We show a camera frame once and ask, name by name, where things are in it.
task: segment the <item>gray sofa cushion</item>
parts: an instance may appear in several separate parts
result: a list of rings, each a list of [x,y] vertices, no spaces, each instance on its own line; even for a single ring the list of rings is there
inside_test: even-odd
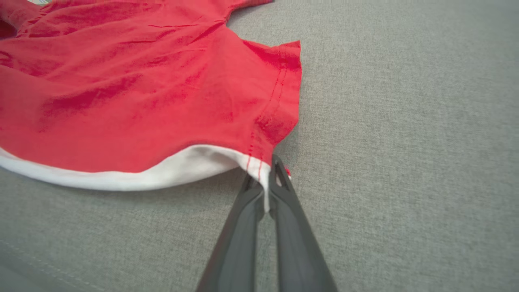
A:
[[[341,291],[519,289],[518,11],[279,0],[233,14],[242,38],[301,40],[300,122],[276,152]],[[0,263],[49,291],[193,291],[242,178],[109,193],[0,170]],[[258,291],[274,291],[271,220],[258,244]]]

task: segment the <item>red fabric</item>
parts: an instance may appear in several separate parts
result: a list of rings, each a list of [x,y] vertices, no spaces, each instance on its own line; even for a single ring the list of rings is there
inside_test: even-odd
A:
[[[53,2],[11,22],[0,147],[87,172],[140,172],[193,144],[269,163],[298,119],[299,42],[267,47],[226,26],[264,2]]]

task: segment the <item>white stitching on gray fabric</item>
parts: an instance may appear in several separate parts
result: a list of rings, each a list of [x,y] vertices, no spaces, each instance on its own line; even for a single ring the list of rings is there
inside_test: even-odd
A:
[[[88,286],[90,286],[90,287],[92,287],[92,288],[94,288],[94,289],[96,289],[96,290],[98,290],[98,291],[104,292],[104,289],[99,288],[99,287],[97,287],[97,286],[95,286],[95,285],[93,285],[93,284],[91,284],[91,283],[89,283],[89,282],[85,282],[85,281],[83,281],[83,279],[81,279],[81,278],[79,278],[79,277],[75,277],[74,275],[71,275],[71,274],[68,274],[68,273],[66,273],[66,272],[63,272],[62,270],[60,270],[60,269],[58,269],[58,268],[52,266],[51,264],[48,264],[48,263],[46,263],[46,262],[44,262],[44,261],[41,261],[41,260],[37,259],[36,257],[33,257],[33,256],[29,255],[28,253],[26,253],[26,252],[20,250],[19,248],[16,248],[16,247],[14,247],[14,246],[8,244],[7,242],[5,242],[5,241],[3,241],[3,240],[0,240],[0,243],[3,243],[5,246],[7,246],[7,247],[9,247],[9,248],[11,248],[11,249],[14,249],[14,250],[16,250],[16,251],[18,251],[18,252],[21,253],[22,255],[24,255],[24,256],[26,256],[26,257],[28,257],[28,258],[32,258],[32,259],[34,259],[34,260],[40,262],[41,264],[43,264],[43,265],[45,265],[45,266],[48,266],[48,267],[50,267],[51,269],[54,269],[54,270],[56,270],[56,271],[58,271],[58,272],[60,272],[60,273],[62,273],[62,274],[64,274],[64,275],[66,275],[66,276],[68,276],[68,277],[70,277],[70,278],[72,278],[72,279],[74,279],[74,280],[76,280],[76,281],[79,281],[79,282],[81,282],[81,283],[83,283],[83,284],[85,284],[85,285],[88,285]],[[24,260],[24,259],[22,259],[21,257],[17,256],[17,255],[14,254],[14,253],[11,253],[11,254],[14,255],[15,257],[17,257],[18,259],[20,259],[20,260],[22,260],[22,261],[28,263],[28,264],[31,265],[32,267],[34,267],[34,268],[36,268],[36,269],[38,269],[38,270],[40,270],[40,271],[42,271],[42,272],[44,272],[44,273],[46,273],[46,274],[52,276],[52,277],[55,277],[56,279],[61,280],[61,281],[65,282],[65,283],[71,285],[71,286],[74,287],[74,288],[80,289],[79,287],[74,286],[73,284],[71,284],[71,283],[65,281],[64,279],[61,279],[61,278],[57,277],[57,276],[54,275],[52,272],[46,272],[46,271],[44,271],[44,270],[42,270],[42,269],[36,267],[35,265],[31,264],[28,260]]]

